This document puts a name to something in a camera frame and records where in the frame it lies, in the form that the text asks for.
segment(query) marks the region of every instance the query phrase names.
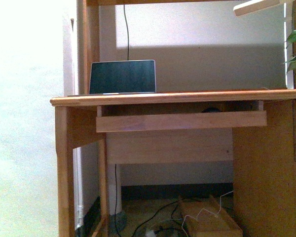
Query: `desk leg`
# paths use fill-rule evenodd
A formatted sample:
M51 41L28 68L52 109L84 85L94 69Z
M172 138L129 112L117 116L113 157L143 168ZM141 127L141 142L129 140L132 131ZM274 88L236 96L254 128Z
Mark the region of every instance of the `desk leg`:
M101 195L101 217L104 220L103 236L109 235L109 202L108 202L108 165L106 136L99 141L99 182Z
M74 171L70 111L55 108L59 237L74 237Z
M246 237L296 237L292 101L265 109L267 127L233 130L235 215Z

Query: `desk top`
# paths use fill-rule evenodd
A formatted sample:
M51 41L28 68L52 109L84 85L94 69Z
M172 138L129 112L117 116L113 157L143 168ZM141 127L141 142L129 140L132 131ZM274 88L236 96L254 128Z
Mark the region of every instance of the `desk top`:
M124 95L80 95L56 97L50 100L52 106L85 107L100 105L186 103L245 100L290 100L296 99L296 89L237 90L181 93L151 93Z

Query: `laptop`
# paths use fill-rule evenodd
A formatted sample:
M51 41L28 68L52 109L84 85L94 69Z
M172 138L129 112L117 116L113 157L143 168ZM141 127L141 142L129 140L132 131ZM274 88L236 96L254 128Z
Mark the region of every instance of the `laptop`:
M108 95L155 92L154 60L92 63L90 94Z

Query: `white cable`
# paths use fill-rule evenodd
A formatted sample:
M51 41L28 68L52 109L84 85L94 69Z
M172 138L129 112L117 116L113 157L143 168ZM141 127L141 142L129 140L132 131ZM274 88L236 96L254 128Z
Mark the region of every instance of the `white cable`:
M217 213L213 213L213 212L211 212L211 211L209 211L209 210L207 210L207 209L205 209L205 208L202 208L202 209L198 212L198 214L197 214L196 217L193 217L193 216L190 216L190 215L186 215L186 216L184 217L183 222L182 222L182 225L181 225L181 228L182 228L182 230L184 231L184 233L186 234L186 236L188 237L188 234L187 234L187 232L185 231L185 229L184 229L183 226L184 226L184 223L185 223L187 217L190 217L190 218L192 218L193 220L195 220L195 221L198 222L198 216L199 216L199 214L201 214L202 211L207 211L207 212L213 214L215 217L217 217L218 214L220 213L220 211L222 210L222 197L223 197L223 196L226 196L226 195L228 195L228 194L230 194L230 193L233 193L233 191L230 191L230 192L228 192L228 193L226 193L226 194L220 196L220 202L219 202L220 207L219 207L219 211L218 211Z

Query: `wooden crate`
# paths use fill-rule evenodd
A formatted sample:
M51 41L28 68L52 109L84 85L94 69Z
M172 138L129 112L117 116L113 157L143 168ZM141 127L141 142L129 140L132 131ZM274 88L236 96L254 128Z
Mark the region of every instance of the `wooden crate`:
M196 217L202 208L217 213L220 205L212 196L208 201L202 202L184 202L180 200L183 218L186 215ZM242 237L242 230L223 208L217 216L202 211L198 221L187 217L185 223L191 237Z

